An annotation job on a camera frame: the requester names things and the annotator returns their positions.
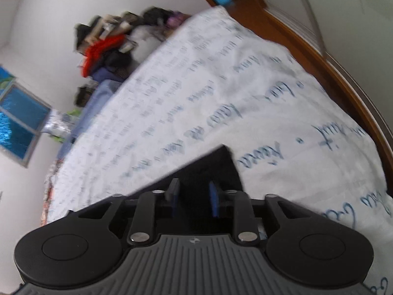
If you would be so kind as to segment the black pants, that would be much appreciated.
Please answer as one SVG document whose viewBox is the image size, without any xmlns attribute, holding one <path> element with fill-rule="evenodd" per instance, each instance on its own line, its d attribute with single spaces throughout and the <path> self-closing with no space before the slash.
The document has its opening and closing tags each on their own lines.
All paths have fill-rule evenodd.
<svg viewBox="0 0 393 295">
<path fill-rule="evenodd" d="M 140 195 L 153 190 L 165 191 L 173 178 L 180 180 L 177 218 L 161 221 L 184 222 L 193 225 L 218 222 L 219 219 L 212 215 L 209 182 L 214 182 L 223 191 L 243 191 L 230 150 L 226 146 L 221 146 L 170 175 L 158 179 L 148 187 L 129 195 L 121 205 L 122 217 L 133 219 Z"/>
</svg>

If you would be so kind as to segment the colourful patterned cloth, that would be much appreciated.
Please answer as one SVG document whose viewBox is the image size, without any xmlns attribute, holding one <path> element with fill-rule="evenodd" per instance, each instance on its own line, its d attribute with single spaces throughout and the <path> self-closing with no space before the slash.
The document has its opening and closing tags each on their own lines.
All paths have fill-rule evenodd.
<svg viewBox="0 0 393 295">
<path fill-rule="evenodd" d="M 44 181 L 43 210 L 41 213 L 41 226 L 48 223 L 49 207 L 52 201 L 53 187 L 56 182 L 56 176 L 63 165 L 64 159 L 56 159 L 49 167 Z"/>
</svg>

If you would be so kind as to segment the white floral pillow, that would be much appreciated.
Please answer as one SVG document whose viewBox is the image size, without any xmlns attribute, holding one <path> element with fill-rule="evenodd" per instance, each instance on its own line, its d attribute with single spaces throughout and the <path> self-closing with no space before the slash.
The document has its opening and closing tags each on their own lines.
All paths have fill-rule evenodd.
<svg viewBox="0 0 393 295">
<path fill-rule="evenodd" d="M 48 118 L 46 118 L 41 132 L 48 134 L 55 141 L 63 143 L 76 124 L 69 121 L 67 113 L 52 109 Z"/>
</svg>

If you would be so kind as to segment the dark bag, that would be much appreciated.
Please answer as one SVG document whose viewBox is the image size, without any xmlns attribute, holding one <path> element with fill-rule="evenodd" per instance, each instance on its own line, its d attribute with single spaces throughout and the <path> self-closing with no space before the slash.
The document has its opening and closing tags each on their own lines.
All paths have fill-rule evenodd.
<svg viewBox="0 0 393 295">
<path fill-rule="evenodd" d="M 92 97 L 95 92 L 98 84 L 96 82 L 85 84 L 78 88 L 78 91 L 75 95 L 74 105 L 75 107 L 83 108 L 89 102 L 89 99 Z"/>
</svg>

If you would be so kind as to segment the white bedspread with blue writing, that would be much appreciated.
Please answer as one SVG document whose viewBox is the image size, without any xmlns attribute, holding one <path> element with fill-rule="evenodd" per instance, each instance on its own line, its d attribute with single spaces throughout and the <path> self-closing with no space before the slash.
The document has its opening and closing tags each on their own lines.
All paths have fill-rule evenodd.
<svg viewBox="0 0 393 295">
<path fill-rule="evenodd" d="M 375 142 L 287 48 L 221 7 L 177 29 L 79 136 L 48 223 L 134 193 L 219 145 L 252 198 L 272 192 L 364 234 L 375 253 L 366 285 L 392 293 L 392 198 Z"/>
</svg>

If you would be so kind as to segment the window with blue glass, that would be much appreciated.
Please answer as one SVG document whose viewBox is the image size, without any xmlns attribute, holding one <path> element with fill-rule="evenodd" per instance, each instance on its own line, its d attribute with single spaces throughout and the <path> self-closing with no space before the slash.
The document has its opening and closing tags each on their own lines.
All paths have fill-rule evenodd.
<svg viewBox="0 0 393 295">
<path fill-rule="evenodd" d="M 1 67 L 1 152 L 27 167 L 51 107 Z"/>
</svg>

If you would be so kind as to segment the red knitted garment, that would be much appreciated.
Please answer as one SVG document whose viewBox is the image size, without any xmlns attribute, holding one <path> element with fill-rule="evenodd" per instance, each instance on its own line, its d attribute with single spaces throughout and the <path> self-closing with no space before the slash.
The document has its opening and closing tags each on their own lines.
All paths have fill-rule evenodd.
<svg viewBox="0 0 393 295">
<path fill-rule="evenodd" d="M 125 40 L 126 35 L 124 34 L 112 35 L 88 47 L 81 69 L 82 77 L 87 78 L 90 75 L 93 66 L 98 62 L 104 52 L 111 49 L 118 49 Z"/>
</svg>

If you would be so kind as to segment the pile of clothes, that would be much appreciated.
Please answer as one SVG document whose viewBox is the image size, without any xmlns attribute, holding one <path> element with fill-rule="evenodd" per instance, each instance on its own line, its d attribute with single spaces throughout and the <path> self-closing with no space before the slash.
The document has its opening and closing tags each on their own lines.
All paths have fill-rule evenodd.
<svg viewBox="0 0 393 295">
<path fill-rule="evenodd" d="M 124 81 L 189 18 L 180 11 L 150 7 L 141 15 L 125 11 L 76 24 L 75 51 L 83 56 L 81 76 L 97 83 Z"/>
</svg>

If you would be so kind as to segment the white wardrobe door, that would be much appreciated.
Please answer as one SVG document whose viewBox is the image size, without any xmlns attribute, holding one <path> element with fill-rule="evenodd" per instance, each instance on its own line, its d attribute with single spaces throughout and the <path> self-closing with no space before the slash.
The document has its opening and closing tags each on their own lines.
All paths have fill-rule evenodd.
<svg viewBox="0 0 393 295">
<path fill-rule="evenodd" d="M 392 125 L 392 0 L 265 0 Z"/>
</svg>

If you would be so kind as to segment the wooden door frame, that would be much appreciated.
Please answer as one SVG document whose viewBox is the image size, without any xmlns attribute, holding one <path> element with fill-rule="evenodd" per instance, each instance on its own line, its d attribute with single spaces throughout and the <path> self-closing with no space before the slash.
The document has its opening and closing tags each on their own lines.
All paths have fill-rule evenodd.
<svg viewBox="0 0 393 295">
<path fill-rule="evenodd" d="M 370 98 L 350 74 L 328 54 L 315 19 L 312 30 L 274 10 L 266 0 L 232 0 L 227 11 L 261 37 L 282 43 L 322 85 L 339 106 L 374 140 L 392 191 L 392 132 Z"/>
</svg>

